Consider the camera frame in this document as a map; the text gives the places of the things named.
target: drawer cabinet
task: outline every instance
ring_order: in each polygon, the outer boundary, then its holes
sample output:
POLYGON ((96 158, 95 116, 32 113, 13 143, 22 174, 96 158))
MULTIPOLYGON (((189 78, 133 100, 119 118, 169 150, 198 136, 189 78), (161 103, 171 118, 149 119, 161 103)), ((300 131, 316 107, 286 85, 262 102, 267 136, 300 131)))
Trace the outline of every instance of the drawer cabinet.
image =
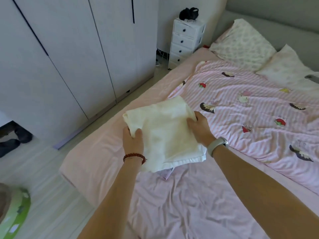
POLYGON ((173 69, 189 57, 202 42, 206 25, 199 20, 174 20, 168 68, 173 69))

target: wooden floor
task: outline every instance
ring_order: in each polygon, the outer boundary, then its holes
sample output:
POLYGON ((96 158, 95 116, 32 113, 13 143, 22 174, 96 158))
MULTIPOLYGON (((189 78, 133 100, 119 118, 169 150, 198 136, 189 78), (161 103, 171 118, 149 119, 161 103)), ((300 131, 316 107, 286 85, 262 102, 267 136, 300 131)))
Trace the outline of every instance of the wooden floor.
MULTIPOLYGON (((60 150, 55 150, 38 138, 0 158, 0 182, 22 186, 31 194, 28 217, 15 239, 75 239, 90 219, 94 208, 58 174, 67 153, 86 136, 108 121, 132 100, 153 86, 167 73, 167 61, 160 60, 155 76, 60 150)), ((10 134, 1 140, 13 138, 10 134)))

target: forearm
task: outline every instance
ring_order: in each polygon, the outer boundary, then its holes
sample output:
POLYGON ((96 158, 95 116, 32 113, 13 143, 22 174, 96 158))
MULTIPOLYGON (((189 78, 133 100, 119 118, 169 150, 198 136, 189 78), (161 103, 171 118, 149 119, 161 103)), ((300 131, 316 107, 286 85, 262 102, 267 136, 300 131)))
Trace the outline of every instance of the forearm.
POLYGON ((268 236, 314 238, 319 218, 288 189, 223 145, 213 157, 239 199, 268 236))
POLYGON ((121 239, 141 158, 129 158, 121 167, 112 187, 96 209, 78 239, 121 239))

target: pink striped blanket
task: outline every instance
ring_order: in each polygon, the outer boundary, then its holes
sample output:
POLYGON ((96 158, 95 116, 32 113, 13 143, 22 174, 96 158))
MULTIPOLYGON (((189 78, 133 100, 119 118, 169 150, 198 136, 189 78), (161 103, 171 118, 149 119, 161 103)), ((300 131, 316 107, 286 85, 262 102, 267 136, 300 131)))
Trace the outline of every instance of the pink striped blanket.
POLYGON ((319 195, 319 100, 223 60, 200 62, 178 95, 216 137, 319 195))

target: wardrobe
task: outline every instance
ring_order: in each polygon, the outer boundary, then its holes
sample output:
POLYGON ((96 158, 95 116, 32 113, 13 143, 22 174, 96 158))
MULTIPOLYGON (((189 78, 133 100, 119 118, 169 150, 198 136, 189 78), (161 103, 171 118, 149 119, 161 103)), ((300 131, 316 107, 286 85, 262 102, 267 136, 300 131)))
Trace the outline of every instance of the wardrobe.
POLYGON ((0 111, 51 145, 154 75, 158 0, 0 0, 0 12, 0 111))

